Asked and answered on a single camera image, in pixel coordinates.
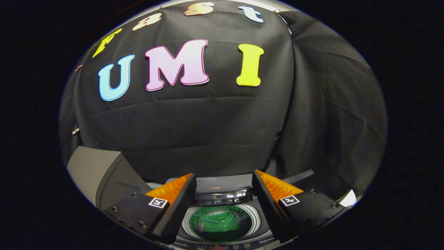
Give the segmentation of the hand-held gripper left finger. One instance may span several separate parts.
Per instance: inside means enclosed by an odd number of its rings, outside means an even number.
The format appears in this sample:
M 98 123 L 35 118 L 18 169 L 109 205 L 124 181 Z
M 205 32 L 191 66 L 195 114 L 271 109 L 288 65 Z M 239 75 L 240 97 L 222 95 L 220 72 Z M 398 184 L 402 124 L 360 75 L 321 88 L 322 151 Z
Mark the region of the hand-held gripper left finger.
M 189 173 L 147 193 L 127 195 L 105 212 L 138 235 L 172 244 L 196 188 L 196 176 Z

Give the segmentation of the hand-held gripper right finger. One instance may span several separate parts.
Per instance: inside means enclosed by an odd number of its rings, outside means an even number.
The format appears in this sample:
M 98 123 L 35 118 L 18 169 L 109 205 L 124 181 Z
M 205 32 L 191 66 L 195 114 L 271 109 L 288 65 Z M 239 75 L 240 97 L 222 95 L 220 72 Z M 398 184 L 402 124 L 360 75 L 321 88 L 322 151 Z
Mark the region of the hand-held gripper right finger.
M 311 234 L 338 219 L 347 207 L 316 189 L 303 191 L 260 170 L 252 188 L 273 236 L 281 243 Z

